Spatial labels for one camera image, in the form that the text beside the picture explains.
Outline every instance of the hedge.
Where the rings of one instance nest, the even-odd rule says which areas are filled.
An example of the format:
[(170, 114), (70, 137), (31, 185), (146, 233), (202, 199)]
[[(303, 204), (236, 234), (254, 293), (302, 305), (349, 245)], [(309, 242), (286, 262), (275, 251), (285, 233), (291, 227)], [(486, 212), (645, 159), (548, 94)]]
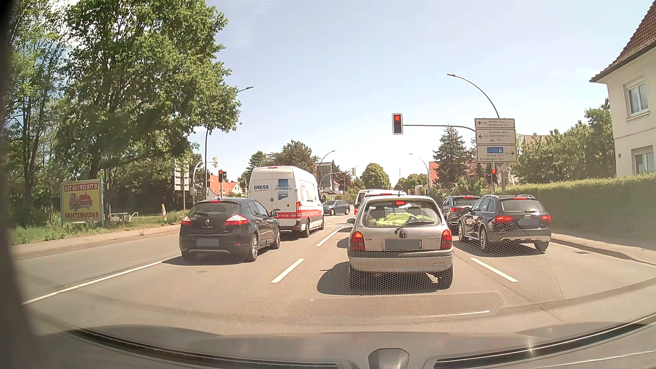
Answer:
[(551, 214), (555, 228), (656, 239), (656, 173), (522, 184), (505, 193), (534, 195)]

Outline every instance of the direction sign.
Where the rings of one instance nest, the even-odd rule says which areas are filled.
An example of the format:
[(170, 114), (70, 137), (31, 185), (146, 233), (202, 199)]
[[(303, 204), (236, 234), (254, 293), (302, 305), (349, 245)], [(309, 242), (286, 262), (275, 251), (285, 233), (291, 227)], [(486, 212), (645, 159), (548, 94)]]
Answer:
[(515, 145), (476, 145), (476, 161), (479, 163), (516, 162)]
[(476, 144), (516, 144), (514, 129), (476, 129)]
[(474, 119), (474, 126), (476, 127), (476, 129), (479, 129), (479, 128), (515, 128), (515, 119), (513, 119), (513, 118), (503, 118), (503, 119), (476, 118), (476, 119)]

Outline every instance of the dark suv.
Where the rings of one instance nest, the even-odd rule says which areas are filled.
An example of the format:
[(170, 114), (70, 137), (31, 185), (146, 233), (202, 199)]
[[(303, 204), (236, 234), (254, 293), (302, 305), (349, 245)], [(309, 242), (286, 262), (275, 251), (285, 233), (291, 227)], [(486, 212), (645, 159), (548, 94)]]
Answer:
[(528, 195), (485, 195), (460, 218), (463, 242), (477, 241), (488, 251), (501, 242), (533, 243), (543, 253), (551, 240), (551, 215)]

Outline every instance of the truck illustration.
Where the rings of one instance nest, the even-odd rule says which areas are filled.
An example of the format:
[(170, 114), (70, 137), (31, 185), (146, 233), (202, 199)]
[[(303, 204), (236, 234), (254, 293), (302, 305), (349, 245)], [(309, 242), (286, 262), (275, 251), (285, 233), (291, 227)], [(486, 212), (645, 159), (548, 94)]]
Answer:
[(77, 210), (81, 207), (92, 207), (93, 200), (91, 200), (91, 196), (87, 195), (86, 192), (84, 195), (79, 196), (76, 193), (72, 193), (71, 200), (68, 200), (68, 206), (77, 213)]

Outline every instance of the white van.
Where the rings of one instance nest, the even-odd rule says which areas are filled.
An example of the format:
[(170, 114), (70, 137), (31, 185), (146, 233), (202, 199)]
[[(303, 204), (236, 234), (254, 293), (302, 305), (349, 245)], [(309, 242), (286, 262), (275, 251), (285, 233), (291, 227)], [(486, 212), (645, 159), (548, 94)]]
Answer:
[(249, 198), (259, 201), (267, 211), (276, 211), (280, 230), (300, 232), (323, 229), (323, 206), (314, 176), (297, 167), (270, 166), (253, 169)]

